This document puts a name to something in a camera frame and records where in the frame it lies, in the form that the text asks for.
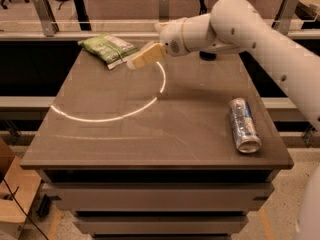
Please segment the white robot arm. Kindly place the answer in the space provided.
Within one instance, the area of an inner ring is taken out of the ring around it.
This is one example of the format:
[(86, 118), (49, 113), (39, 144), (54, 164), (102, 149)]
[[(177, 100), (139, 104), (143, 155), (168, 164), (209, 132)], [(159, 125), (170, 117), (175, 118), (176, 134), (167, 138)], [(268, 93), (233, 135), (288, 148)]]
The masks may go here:
[(159, 41), (149, 43), (127, 62), (131, 69), (165, 55), (191, 52), (248, 52), (320, 131), (320, 57), (272, 29), (247, 0), (218, 0), (204, 15), (155, 25)]

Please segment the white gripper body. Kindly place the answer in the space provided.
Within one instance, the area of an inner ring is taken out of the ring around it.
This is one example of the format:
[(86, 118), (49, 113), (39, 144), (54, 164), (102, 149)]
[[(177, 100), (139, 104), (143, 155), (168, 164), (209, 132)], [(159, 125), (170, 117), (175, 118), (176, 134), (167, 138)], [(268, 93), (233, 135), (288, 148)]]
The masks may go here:
[(168, 22), (168, 25), (159, 33), (160, 43), (171, 56), (187, 54), (182, 38), (182, 28), (185, 18)]

